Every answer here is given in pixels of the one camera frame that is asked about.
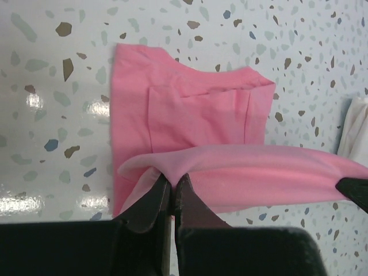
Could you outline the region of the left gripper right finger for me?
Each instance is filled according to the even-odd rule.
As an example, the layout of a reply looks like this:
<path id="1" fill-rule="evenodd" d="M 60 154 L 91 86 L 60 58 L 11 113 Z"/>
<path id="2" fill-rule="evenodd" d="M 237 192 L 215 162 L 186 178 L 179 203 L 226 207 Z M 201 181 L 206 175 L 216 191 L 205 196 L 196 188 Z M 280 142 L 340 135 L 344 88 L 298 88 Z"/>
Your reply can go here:
<path id="1" fill-rule="evenodd" d="M 180 275 L 327 275 L 318 247 L 295 227 L 232 227 L 193 190 L 176 189 L 175 244 Z"/>

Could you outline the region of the pink t shirt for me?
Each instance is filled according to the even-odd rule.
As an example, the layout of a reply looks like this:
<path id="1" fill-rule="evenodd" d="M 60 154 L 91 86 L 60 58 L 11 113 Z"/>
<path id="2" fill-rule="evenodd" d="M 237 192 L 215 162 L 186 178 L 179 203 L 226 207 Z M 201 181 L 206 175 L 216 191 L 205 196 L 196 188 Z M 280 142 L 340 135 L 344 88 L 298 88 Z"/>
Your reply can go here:
<path id="1" fill-rule="evenodd" d="M 352 160 L 307 148 L 265 145 L 275 83 L 249 67 L 201 72 L 164 49 L 116 46 L 110 129 L 113 214 L 164 175 L 188 175 L 214 212 L 343 200 L 342 178 L 367 178 Z"/>

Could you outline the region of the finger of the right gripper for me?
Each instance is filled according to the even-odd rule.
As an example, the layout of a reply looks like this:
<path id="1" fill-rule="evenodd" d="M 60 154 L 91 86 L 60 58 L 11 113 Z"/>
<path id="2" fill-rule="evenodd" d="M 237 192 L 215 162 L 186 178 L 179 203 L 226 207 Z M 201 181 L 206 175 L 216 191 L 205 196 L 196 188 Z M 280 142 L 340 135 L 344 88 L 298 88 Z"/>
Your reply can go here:
<path id="1" fill-rule="evenodd" d="M 358 178 L 342 178 L 335 188 L 346 198 L 368 213 L 368 180 Z"/>

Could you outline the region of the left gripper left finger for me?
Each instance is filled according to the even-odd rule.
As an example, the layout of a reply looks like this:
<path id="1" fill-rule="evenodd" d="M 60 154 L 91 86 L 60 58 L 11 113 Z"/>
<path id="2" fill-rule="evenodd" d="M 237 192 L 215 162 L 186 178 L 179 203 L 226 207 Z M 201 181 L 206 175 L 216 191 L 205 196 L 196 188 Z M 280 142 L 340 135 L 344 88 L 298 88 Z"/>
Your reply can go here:
<path id="1" fill-rule="evenodd" d="M 2 275 L 169 275 L 171 185 L 163 176 L 112 220 L 1 225 Z"/>

